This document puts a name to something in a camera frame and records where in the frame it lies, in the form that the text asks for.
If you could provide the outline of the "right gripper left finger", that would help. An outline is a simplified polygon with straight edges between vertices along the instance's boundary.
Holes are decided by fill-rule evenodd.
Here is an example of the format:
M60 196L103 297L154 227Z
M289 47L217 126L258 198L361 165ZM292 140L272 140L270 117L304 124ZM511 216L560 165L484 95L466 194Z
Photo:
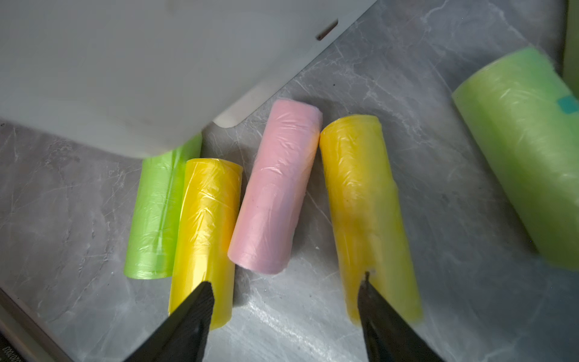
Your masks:
M214 293L201 282L128 361L202 361L214 310Z

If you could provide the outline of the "white drawer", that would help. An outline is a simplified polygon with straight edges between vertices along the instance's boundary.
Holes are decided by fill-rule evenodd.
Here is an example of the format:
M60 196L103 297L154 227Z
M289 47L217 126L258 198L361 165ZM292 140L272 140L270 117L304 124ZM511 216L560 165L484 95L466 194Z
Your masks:
M132 158L200 133L369 1L3 1L1 118Z

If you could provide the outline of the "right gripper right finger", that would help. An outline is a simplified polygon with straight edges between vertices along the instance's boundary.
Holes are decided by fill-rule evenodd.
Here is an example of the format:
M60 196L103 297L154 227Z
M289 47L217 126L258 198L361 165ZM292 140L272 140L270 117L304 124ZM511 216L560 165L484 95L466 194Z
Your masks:
M366 272L357 297L368 360L443 362L372 286L369 276Z

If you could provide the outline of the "white three-drawer cabinet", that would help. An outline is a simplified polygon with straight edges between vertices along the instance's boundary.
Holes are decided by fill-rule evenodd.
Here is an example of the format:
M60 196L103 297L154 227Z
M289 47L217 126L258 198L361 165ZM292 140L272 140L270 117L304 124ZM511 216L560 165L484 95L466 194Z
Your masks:
M320 52L310 52L305 55L284 58L273 66L241 98L220 113L213 123L220 128L233 128L274 96L286 83L302 71Z

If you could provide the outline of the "pink roll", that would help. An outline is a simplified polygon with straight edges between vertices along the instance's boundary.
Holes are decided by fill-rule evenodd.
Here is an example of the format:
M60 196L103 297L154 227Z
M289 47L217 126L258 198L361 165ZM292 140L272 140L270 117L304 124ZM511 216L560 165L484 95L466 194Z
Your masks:
M274 102L229 246L236 265L266 275L287 267L322 123L315 106Z

